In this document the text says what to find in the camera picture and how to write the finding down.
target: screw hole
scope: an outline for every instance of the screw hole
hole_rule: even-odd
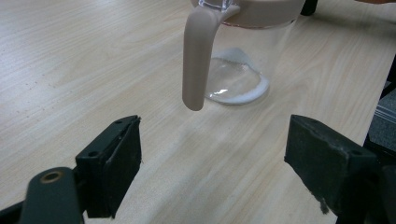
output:
[[[89,157],[95,157],[97,155],[99,155],[99,152],[97,152],[97,151],[92,151],[92,152],[88,153]]]
[[[352,150],[352,154],[355,154],[355,155],[361,155],[361,152],[359,152],[358,150]]]
[[[43,175],[40,178],[41,183],[43,184],[49,184],[49,183],[53,183],[57,180],[59,180],[62,176],[62,172],[59,171],[54,171],[54,172],[50,172],[46,175]]]

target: pitcher handle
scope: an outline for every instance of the pitcher handle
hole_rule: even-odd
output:
[[[198,111],[204,106],[207,75],[213,41],[221,23],[237,14],[240,7],[231,5],[221,12],[209,7],[196,7],[187,18],[184,31],[183,86],[184,105]]]

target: light wood grain surface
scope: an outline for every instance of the light wood grain surface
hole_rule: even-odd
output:
[[[362,144],[396,53],[396,6],[323,0],[249,105],[181,101],[188,0],[0,2],[0,207],[74,167],[110,122],[142,117],[143,161],[115,220],[334,223],[283,162],[290,114]]]

